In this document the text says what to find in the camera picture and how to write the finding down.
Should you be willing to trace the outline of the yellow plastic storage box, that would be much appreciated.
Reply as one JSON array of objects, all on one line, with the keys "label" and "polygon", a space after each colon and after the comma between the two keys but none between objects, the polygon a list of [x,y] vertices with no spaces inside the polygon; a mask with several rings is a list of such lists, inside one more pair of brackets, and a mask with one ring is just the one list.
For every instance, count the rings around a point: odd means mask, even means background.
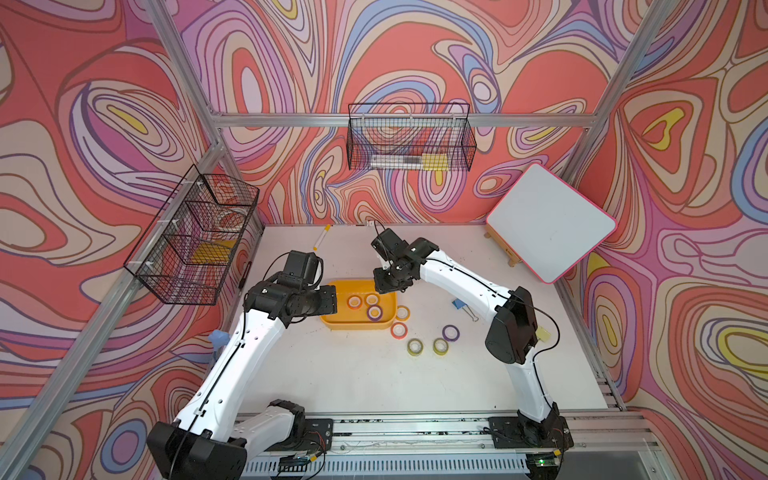
[{"label": "yellow plastic storage box", "polygon": [[337,312],[322,315],[321,320],[331,330],[379,330],[393,323],[398,307],[396,293],[381,294],[373,280],[339,279],[336,288]]}]

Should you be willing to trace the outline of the purple tape roll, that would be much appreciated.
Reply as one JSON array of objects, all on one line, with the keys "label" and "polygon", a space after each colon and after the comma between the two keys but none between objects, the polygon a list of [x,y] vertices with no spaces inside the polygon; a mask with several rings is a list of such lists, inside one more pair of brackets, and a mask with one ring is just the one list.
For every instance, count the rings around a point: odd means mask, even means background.
[{"label": "purple tape roll", "polygon": [[372,322],[378,322],[383,316],[383,310],[378,305],[370,305],[367,309],[367,317]]},{"label": "purple tape roll", "polygon": [[441,335],[446,342],[456,342],[460,338],[460,330],[455,325],[445,325]]}]

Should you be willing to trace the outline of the yellow-green tape roll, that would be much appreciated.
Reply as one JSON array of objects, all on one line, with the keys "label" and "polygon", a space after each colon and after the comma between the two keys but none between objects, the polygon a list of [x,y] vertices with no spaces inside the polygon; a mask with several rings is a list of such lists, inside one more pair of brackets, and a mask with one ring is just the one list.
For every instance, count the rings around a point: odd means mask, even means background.
[{"label": "yellow-green tape roll", "polygon": [[432,343],[433,352],[438,356],[445,356],[449,351],[449,345],[443,338],[436,338]]},{"label": "yellow-green tape roll", "polygon": [[423,342],[418,338],[410,339],[406,344],[407,352],[413,357],[420,356],[424,351]]}]

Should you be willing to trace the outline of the red tape roll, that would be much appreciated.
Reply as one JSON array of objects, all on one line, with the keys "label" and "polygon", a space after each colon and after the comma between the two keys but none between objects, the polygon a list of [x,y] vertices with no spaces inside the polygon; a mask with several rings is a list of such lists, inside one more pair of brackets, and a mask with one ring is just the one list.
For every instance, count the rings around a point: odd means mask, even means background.
[{"label": "red tape roll", "polygon": [[347,306],[352,310],[357,310],[362,306],[362,299],[358,295],[351,295],[347,299]]},{"label": "red tape roll", "polygon": [[402,322],[395,322],[390,327],[390,333],[393,338],[403,340],[408,336],[408,327]]}]

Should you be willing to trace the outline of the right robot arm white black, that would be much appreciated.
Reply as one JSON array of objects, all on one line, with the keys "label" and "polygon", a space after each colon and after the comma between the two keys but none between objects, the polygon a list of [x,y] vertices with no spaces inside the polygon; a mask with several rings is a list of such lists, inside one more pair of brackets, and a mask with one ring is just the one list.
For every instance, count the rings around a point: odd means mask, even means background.
[{"label": "right robot arm white black", "polygon": [[517,434],[532,447],[573,447],[565,418],[537,371],[537,308],[528,290],[496,285],[457,263],[424,238],[408,244],[378,236],[381,259],[373,271],[378,293],[403,292],[418,280],[437,286],[472,308],[489,325],[487,351],[504,364],[517,398]]}]

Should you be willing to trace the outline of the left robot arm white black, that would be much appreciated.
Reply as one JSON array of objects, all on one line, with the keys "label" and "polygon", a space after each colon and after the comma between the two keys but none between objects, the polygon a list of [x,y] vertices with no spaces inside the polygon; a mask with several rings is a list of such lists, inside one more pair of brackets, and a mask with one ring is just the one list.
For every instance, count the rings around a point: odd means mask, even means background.
[{"label": "left robot arm white black", "polygon": [[246,421],[236,418],[248,387],[292,321],[337,310],[332,285],[254,285],[244,298],[235,333],[201,387],[171,422],[157,422],[147,436],[161,476],[238,479],[249,460],[273,446],[301,445],[305,410],[296,403],[278,399]]}]

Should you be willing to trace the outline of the orange tape roll middle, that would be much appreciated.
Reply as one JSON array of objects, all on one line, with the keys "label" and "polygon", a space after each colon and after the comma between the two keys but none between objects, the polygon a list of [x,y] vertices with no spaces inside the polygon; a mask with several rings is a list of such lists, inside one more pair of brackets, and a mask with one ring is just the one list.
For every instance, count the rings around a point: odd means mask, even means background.
[{"label": "orange tape roll middle", "polygon": [[399,305],[396,309],[395,319],[398,322],[406,322],[411,316],[410,309],[405,305]]}]

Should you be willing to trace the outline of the blue binder clip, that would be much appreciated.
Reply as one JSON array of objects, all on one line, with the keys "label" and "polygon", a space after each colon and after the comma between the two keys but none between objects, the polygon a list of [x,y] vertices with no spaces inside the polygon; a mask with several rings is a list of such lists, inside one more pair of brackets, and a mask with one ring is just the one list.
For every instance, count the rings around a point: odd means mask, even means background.
[{"label": "blue binder clip", "polygon": [[452,304],[453,304],[453,306],[454,306],[454,307],[455,307],[457,310],[460,310],[460,311],[463,311],[464,313],[466,313],[466,314],[467,314],[467,315],[470,317],[470,319],[471,319],[473,322],[478,322],[478,321],[479,321],[479,317],[478,317],[478,316],[477,316],[477,315],[474,313],[474,311],[473,311],[473,310],[472,310],[472,309],[471,309],[471,308],[470,308],[470,307],[469,307],[469,306],[468,306],[468,305],[467,305],[465,302],[463,302],[462,300],[460,300],[460,299],[456,298],[456,299],[454,299],[454,300],[452,301]]}]

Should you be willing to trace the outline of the white yellow marker pen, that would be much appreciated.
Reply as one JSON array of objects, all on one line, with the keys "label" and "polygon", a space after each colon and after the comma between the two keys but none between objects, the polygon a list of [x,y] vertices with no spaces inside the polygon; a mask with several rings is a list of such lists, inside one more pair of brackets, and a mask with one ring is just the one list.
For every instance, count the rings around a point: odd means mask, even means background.
[{"label": "white yellow marker pen", "polygon": [[324,239],[326,238],[331,228],[332,228],[332,225],[330,224],[323,227],[319,236],[317,237],[316,241],[313,244],[313,251],[318,251],[320,249],[320,246],[322,245]]}]

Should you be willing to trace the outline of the blue cloth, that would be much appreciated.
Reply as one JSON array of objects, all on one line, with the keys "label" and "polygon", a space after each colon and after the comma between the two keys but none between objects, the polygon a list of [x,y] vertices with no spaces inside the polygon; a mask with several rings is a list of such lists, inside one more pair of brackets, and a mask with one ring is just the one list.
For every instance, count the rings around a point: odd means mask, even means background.
[{"label": "blue cloth", "polygon": [[226,331],[222,330],[213,330],[208,335],[208,341],[212,345],[213,354],[215,356],[220,355],[223,352],[223,349],[228,345],[231,337],[230,334]]}]

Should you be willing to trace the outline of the yellow item in left basket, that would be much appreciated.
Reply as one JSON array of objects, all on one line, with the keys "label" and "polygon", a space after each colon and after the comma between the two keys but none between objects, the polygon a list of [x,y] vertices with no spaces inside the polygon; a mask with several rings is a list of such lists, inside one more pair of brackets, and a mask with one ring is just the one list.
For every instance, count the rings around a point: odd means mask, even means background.
[{"label": "yellow item in left basket", "polygon": [[189,263],[193,265],[227,265],[234,246],[234,240],[200,240],[192,248]]}]

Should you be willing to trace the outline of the yellow block in back basket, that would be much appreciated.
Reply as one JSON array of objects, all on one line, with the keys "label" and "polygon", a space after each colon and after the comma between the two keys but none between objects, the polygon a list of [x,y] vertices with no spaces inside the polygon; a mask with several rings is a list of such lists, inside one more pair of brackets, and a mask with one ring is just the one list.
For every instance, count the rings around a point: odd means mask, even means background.
[{"label": "yellow block in back basket", "polygon": [[424,153],[421,156],[421,167],[425,171],[447,171],[451,161],[447,154]]}]

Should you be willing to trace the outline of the yellow binder clip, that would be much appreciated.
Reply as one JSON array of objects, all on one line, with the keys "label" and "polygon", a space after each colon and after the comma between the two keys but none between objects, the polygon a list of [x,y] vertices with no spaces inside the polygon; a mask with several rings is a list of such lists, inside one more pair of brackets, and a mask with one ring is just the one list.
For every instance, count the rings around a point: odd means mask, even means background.
[{"label": "yellow binder clip", "polygon": [[551,333],[543,327],[539,327],[536,330],[536,336],[541,342],[548,342],[552,337]]}]

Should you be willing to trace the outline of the white board pink frame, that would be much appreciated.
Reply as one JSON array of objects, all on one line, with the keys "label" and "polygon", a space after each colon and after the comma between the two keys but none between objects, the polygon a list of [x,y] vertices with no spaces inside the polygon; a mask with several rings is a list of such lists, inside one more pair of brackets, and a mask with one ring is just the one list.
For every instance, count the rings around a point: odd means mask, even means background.
[{"label": "white board pink frame", "polygon": [[486,225],[542,282],[553,284],[607,239],[617,221],[534,164],[491,210]]}]

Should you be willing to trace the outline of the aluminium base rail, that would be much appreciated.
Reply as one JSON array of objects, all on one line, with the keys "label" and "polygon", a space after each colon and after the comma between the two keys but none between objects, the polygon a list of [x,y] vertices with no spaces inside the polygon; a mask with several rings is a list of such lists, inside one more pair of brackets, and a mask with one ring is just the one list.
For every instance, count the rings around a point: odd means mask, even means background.
[{"label": "aluminium base rail", "polygon": [[158,423],[147,448],[166,479],[669,479],[648,421],[568,411],[539,445],[508,412],[320,414],[272,407],[222,439]]}]

